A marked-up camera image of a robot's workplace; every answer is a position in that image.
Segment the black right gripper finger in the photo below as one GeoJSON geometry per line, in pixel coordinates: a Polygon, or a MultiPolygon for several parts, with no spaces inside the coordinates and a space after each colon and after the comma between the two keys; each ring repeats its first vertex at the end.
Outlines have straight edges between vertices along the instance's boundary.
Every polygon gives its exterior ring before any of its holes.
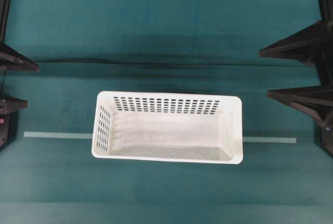
{"type": "Polygon", "coordinates": [[[1,42],[1,71],[39,71],[39,65],[1,42]]]}
{"type": "Polygon", "coordinates": [[[19,111],[23,108],[27,108],[28,102],[25,100],[17,99],[10,96],[1,95],[1,115],[10,114],[12,112],[19,111]]]}

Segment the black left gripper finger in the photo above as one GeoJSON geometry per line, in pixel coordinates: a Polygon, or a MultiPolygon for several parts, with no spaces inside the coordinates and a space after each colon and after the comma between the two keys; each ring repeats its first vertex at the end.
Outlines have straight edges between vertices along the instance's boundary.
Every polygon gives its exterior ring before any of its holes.
{"type": "Polygon", "coordinates": [[[267,97],[313,118],[320,127],[332,125],[332,86],[269,90],[267,97]]]}
{"type": "Polygon", "coordinates": [[[332,21],[320,21],[259,51],[260,57],[297,60],[314,65],[332,50],[332,21]]]}

